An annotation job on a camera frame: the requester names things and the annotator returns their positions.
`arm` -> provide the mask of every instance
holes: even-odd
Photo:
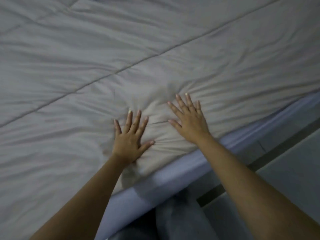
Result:
[[[149,141],[140,146],[140,138],[148,123],[146,118],[139,127],[140,117],[141,111],[138,111],[132,124],[132,112],[129,111],[123,132],[118,121],[114,121],[115,140],[109,160],[30,240],[94,239],[123,169],[154,144]]]
[[[182,111],[168,102],[181,120],[169,122],[196,144],[219,177],[240,216],[256,239],[320,239],[320,226],[285,196],[250,171],[210,134],[199,101],[194,107],[177,96]]]

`hand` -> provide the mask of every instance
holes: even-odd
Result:
[[[148,117],[146,117],[139,127],[141,118],[141,111],[132,123],[132,112],[129,111],[126,124],[121,131],[119,122],[114,120],[115,127],[115,140],[112,150],[112,155],[121,160],[125,166],[137,160],[141,155],[155,142],[149,141],[143,145],[140,144],[140,139],[148,123]]]
[[[186,93],[188,106],[183,102],[180,95],[176,95],[177,102],[182,111],[180,111],[171,102],[168,102],[170,109],[181,120],[181,125],[175,120],[169,120],[169,123],[182,135],[187,141],[198,145],[201,138],[210,136],[208,125],[201,111],[200,102],[197,101],[194,107],[190,95]]]

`gray comforter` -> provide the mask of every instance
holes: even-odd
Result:
[[[114,192],[195,149],[167,123],[189,92],[217,138],[320,88],[319,0],[0,0],[0,238],[26,239],[110,155],[113,119],[156,144]]]

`gray pants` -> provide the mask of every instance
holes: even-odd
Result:
[[[138,218],[109,240],[218,240],[196,200],[186,190]]]

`floor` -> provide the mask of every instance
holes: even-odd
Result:
[[[320,223],[320,104],[239,153],[249,168]],[[220,240],[253,239],[210,172],[189,186]]]

